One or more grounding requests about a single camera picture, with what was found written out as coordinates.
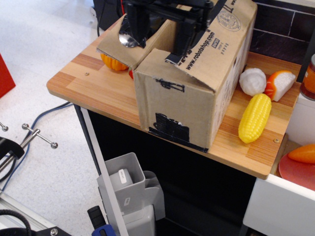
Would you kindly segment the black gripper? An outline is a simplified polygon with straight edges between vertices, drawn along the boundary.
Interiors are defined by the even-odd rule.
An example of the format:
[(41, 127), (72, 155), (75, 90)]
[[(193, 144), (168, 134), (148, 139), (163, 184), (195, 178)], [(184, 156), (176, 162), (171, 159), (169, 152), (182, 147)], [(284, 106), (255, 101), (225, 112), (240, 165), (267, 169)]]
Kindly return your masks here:
[(130, 35), (143, 44), (150, 30), (150, 15), (177, 22), (173, 54), (182, 57), (191, 46), (196, 25), (207, 26), (214, 3), (210, 0), (124, 0)]

